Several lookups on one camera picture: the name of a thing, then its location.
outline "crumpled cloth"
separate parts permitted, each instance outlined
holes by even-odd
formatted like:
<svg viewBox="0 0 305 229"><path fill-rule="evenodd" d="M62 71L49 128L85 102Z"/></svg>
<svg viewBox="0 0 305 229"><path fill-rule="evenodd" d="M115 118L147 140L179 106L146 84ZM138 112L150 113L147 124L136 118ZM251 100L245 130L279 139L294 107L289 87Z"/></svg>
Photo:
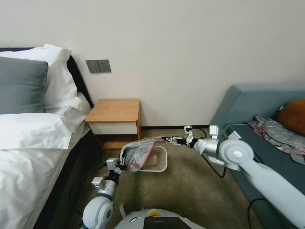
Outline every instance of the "crumpled cloth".
<svg viewBox="0 0 305 229"><path fill-rule="evenodd" d="M247 122L259 136L277 149L290 154L292 160L305 165L305 137L287 130L280 123L259 115Z"/></svg>

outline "orange pillow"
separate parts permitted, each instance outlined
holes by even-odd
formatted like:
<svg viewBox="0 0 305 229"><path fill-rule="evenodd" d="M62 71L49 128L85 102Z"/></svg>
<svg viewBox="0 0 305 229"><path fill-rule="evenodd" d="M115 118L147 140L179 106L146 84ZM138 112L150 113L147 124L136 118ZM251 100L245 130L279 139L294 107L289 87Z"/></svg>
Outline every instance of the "orange pillow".
<svg viewBox="0 0 305 229"><path fill-rule="evenodd" d="M305 137L305 98L290 102L276 117L286 129Z"/></svg>

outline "gray pillow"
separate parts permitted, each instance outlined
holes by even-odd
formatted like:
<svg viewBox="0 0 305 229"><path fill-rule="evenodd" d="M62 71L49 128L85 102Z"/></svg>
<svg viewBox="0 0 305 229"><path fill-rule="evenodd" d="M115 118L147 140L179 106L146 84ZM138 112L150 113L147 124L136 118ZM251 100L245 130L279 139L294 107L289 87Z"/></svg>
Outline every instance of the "gray pillow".
<svg viewBox="0 0 305 229"><path fill-rule="evenodd" d="M43 113L48 63L0 57L0 115Z"/></svg>

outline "black screen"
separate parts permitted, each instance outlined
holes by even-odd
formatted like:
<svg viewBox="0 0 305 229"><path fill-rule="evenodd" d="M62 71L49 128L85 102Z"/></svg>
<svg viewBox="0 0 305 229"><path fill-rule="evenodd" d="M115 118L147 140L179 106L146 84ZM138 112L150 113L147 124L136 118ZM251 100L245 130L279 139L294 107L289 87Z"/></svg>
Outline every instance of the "black screen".
<svg viewBox="0 0 305 229"><path fill-rule="evenodd" d="M143 229L191 229L179 217L145 217Z"/></svg>

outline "white bedsheet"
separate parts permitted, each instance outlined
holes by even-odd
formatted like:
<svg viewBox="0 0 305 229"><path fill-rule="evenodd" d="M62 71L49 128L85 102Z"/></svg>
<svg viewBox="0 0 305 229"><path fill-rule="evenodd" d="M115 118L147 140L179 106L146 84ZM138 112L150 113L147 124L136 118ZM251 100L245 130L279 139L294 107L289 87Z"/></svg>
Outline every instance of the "white bedsheet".
<svg viewBox="0 0 305 229"><path fill-rule="evenodd" d="M62 115L76 128L68 149L0 150L0 227L2 229L33 228L56 179L76 143L89 128L84 119L90 106L82 94L82 108L49 109L47 113Z"/></svg>

